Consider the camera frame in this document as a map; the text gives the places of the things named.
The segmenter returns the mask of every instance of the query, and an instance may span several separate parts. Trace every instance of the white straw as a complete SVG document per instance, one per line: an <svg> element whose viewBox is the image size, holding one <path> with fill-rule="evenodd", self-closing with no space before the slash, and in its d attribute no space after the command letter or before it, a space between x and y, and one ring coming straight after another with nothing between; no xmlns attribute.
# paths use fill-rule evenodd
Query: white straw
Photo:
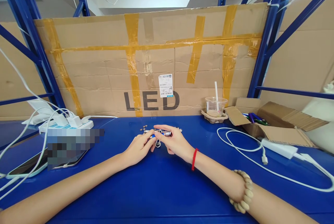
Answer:
<svg viewBox="0 0 334 224"><path fill-rule="evenodd" d="M215 81L215 89L216 89L216 101L217 101L217 112L219 111L219 104L218 104L218 89L217 89L217 81Z"/></svg>

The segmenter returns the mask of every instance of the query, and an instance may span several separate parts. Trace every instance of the woman's left hand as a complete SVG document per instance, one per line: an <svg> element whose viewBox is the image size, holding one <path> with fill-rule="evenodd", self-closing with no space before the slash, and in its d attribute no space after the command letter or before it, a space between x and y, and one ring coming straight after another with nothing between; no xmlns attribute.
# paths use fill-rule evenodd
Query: woman's left hand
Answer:
<svg viewBox="0 0 334 224"><path fill-rule="evenodd" d="M154 134L151 129L145 134L139 134L133 139L130 146L122 153L125 163L132 166L140 162L149 152L151 146L155 144L157 138L154 137L149 140L150 136Z"/></svg>

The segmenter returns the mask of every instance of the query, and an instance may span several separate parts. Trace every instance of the woman's right hand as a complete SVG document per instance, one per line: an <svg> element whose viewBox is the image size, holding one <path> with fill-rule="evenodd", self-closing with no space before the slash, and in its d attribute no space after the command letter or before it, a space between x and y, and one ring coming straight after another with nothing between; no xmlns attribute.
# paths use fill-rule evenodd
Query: woman's right hand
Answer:
<svg viewBox="0 0 334 224"><path fill-rule="evenodd" d="M155 132L154 135L158 138L158 140L166 145L167 152L169 154L176 154L185 162L192 163L192 157L195 149L183 137L178 128L168 125L155 125L154 128L171 131L173 134L172 137L166 137L159 132Z"/></svg>

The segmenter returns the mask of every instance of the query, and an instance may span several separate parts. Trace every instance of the plastic cup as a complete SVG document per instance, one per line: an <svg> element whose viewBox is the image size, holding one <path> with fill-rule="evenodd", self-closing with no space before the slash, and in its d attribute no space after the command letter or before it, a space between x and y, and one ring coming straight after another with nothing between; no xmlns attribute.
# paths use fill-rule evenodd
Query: plastic cup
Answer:
<svg viewBox="0 0 334 224"><path fill-rule="evenodd" d="M221 117L223 115L223 110L228 102L227 99L216 97L206 97L206 113L211 117Z"/></svg>

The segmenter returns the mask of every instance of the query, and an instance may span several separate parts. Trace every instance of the blue metal shelf frame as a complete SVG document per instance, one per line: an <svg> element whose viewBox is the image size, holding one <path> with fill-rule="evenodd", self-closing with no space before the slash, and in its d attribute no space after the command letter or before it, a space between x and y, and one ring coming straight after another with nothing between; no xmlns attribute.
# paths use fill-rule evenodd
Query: blue metal shelf frame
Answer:
<svg viewBox="0 0 334 224"><path fill-rule="evenodd" d="M8 30L0 25L0 35L16 47L21 53L27 56L34 62L38 74L43 83L45 94L39 95L41 98L48 97L50 102L60 108L65 108L65 103L58 88L56 79L51 70L51 66L44 51L42 42L39 38L34 20L41 19L35 0L8 0L9 6L13 12L19 28L22 30L22 35L26 46L15 38ZM79 0L79 5L74 13L74 17L78 17L82 13L83 16L90 16L87 0ZM35 99L35 96L28 96L17 99L0 101L0 106L8 105L27 100ZM31 137L38 131L23 136L18 142Z"/></svg>
<svg viewBox="0 0 334 224"><path fill-rule="evenodd" d="M334 94L326 94L319 92L299 91L290 89L280 89L273 87L264 87L263 82L270 64L272 55L279 47L301 26L301 24L322 4L324 0L312 0L310 4L301 12L301 14L292 22L285 32L277 39L278 32L284 17L286 7L289 0L263 0L270 2L267 20L265 23L262 41L259 48L259 53L255 62L253 76L248 90L248 98L259 98L262 90L289 93L302 96L311 96L325 99L334 99ZM241 4L246 4L248 0L242 0ZM219 0L218 6L225 5L226 0Z"/></svg>

